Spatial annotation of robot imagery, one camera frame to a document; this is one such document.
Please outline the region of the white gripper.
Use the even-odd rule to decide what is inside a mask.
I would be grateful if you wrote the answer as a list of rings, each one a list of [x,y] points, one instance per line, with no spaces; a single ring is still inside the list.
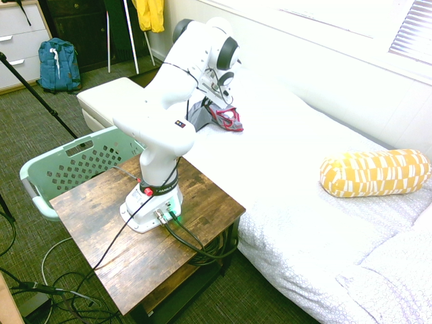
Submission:
[[[231,105],[234,101],[229,86],[218,86],[214,78],[202,76],[198,89],[216,105]]]

